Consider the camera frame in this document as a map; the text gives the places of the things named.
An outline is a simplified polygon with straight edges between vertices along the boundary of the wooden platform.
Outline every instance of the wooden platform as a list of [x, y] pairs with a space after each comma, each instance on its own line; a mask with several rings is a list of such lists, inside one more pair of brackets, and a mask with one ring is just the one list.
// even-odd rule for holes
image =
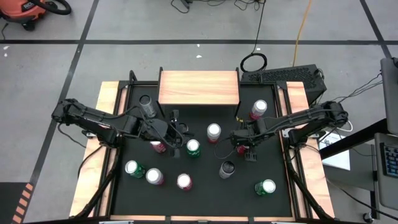
[[162, 71], [162, 105], [237, 105], [237, 71]]

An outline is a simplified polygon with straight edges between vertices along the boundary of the wooden table frame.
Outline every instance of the wooden table frame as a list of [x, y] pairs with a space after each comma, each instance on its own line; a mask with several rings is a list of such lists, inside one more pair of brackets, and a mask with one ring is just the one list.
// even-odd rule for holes
[[[119, 82], [103, 82], [98, 96], [98, 102], [96, 105], [97, 110], [101, 110], [107, 113], [114, 113], [115, 104], [118, 103], [118, 114], [124, 111], [126, 105], [127, 88], [122, 88], [120, 91], [119, 102], [116, 102], [118, 95]], [[292, 113], [308, 109], [307, 97], [305, 95], [305, 90], [302, 82], [287, 82], [287, 91], [285, 93], [289, 96], [290, 109]], [[284, 91], [279, 89], [280, 104], [282, 107], [282, 115], [286, 115], [288, 109], [285, 104]], [[318, 148], [317, 142], [314, 139], [309, 139], [307, 144]], [[85, 151], [84, 158], [92, 153], [96, 148], [98, 148], [99, 142], [96, 138], [89, 139], [87, 142], [87, 148]], [[109, 162], [107, 166], [107, 171], [110, 170], [114, 155], [116, 153], [115, 149], [110, 149]], [[104, 166], [104, 159], [106, 155], [106, 149], [102, 148], [95, 155], [93, 155], [83, 166], [80, 172], [80, 177], [76, 185], [75, 196], [73, 198], [72, 207], [70, 210], [70, 216], [76, 215], [80, 212], [86, 203], [91, 199], [92, 195], [96, 192], [99, 187], [99, 182], [101, 178], [101, 173]], [[307, 183], [307, 189], [313, 195], [315, 200], [319, 205], [329, 214], [334, 217], [333, 207], [330, 200], [330, 195], [328, 191], [328, 186], [326, 184], [325, 173], [323, 171], [322, 160], [320, 159], [319, 153], [315, 152], [309, 147], [305, 147], [300, 150], [300, 156], [302, 160], [302, 168], [305, 176], [305, 181]], [[297, 170], [297, 161], [294, 159], [292, 161], [294, 168]], [[99, 216], [105, 216], [106, 210], [109, 202], [109, 190], [110, 184], [103, 193], [101, 199], [101, 205], [99, 207]], [[308, 218], [303, 195], [300, 189], [295, 185], [295, 191], [298, 202], [298, 214], [297, 216], [301, 218]], [[293, 217], [254, 217], [255, 222], [289, 222], [294, 221], [296, 217], [292, 207]], [[313, 218], [317, 218], [316, 213], [312, 210]], [[112, 220], [152, 220], [152, 221], [164, 221], [165, 216], [153, 216], [153, 215], [111, 215]], [[171, 216], [171, 221], [197, 221], [197, 220], [207, 220], [207, 221], [235, 221], [235, 222], [248, 222], [248, 217], [183, 217], [183, 216]]]

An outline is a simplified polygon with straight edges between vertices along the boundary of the white paper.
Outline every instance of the white paper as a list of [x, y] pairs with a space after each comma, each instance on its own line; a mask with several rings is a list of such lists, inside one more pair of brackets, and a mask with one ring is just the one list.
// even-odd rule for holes
[[[333, 144], [340, 140], [340, 136], [335, 133], [329, 134], [322, 142], [319, 143], [319, 149], [322, 150], [324, 147], [327, 147], [330, 144]], [[350, 170], [349, 166], [349, 150], [341, 152], [337, 155], [331, 156], [322, 160], [324, 165]]]

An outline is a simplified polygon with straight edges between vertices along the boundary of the soda can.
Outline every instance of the soda can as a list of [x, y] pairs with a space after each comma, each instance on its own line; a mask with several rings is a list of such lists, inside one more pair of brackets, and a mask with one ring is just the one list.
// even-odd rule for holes
[[227, 179], [235, 172], [235, 165], [231, 161], [223, 162], [220, 167], [220, 177], [222, 179]]
[[126, 171], [126, 173], [137, 178], [143, 177], [146, 171], [144, 166], [138, 164], [136, 161], [127, 162], [124, 170]]
[[188, 174], [180, 174], [177, 177], [177, 185], [183, 190], [190, 190], [192, 188], [192, 179]]
[[252, 120], [259, 119], [267, 110], [267, 103], [264, 100], [257, 100], [250, 111], [250, 118]]
[[158, 170], [156, 168], [149, 169], [147, 172], [146, 178], [150, 184], [154, 184], [154, 185], [163, 184], [163, 181], [164, 181], [163, 174], [161, 173], [160, 170]]
[[256, 193], [258, 195], [271, 194], [275, 191], [275, 189], [276, 189], [276, 185], [275, 185], [274, 181], [269, 180], [269, 179], [258, 182], [254, 186], [254, 190], [256, 191]]
[[243, 154], [246, 152], [246, 150], [249, 149], [249, 147], [242, 145], [242, 146], [236, 146], [235, 149], [236, 149], [236, 152], [238, 153], [238, 155], [243, 156]]
[[198, 141], [191, 139], [187, 142], [187, 152], [190, 157], [200, 156], [200, 144]]
[[162, 152], [166, 151], [166, 147], [160, 141], [151, 141], [150, 144], [151, 144], [152, 148], [154, 148], [155, 151], [158, 153], [162, 153]]
[[216, 143], [221, 134], [221, 128], [218, 124], [211, 124], [207, 127], [207, 139], [210, 143]]
[[145, 111], [145, 114], [148, 116], [148, 118], [153, 118], [156, 116], [156, 110], [154, 108], [154, 105], [152, 104], [152, 99], [150, 98], [150, 96], [142, 95], [139, 98], [139, 104]]

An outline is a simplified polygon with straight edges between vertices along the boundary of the white can top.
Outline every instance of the white can top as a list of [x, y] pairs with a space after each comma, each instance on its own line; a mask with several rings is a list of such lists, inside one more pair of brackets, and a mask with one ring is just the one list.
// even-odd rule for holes
[[148, 172], [147, 172], [147, 180], [149, 182], [156, 182], [156, 180], [159, 179], [159, 176], [160, 176], [160, 173], [157, 169], [152, 168], [152, 169], [148, 170]]
[[150, 142], [153, 146], [158, 146], [159, 144], [161, 144], [160, 141], [151, 141]]
[[272, 180], [265, 180], [262, 183], [262, 188], [267, 192], [267, 193], [273, 193], [276, 189], [276, 185], [274, 181]]
[[199, 142], [191, 139], [187, 142], [187, 148], [189, 151], [196, 151], [199, 148]]
[[218, 124], [211, 124], [207, 128], [207, 132], [211, 136], [218, 136], [218, 135], [220, 135], [221, 128], [220, 128], [220, 126]]
[[267, 103], [264, 100], [257, 100], [256, 101], [256, 108], [263, 112], [265, 110], [267, 110]]
[[177, 184], [180, 187], [188, 187], [191, 184], [191, 178], [188, 174], [181, 174], [177, 178]]
[[132, 174], [137, 170], [137, 162], [136, 161], [129, 161], [126, 164], [125, 170], [128, 174]]

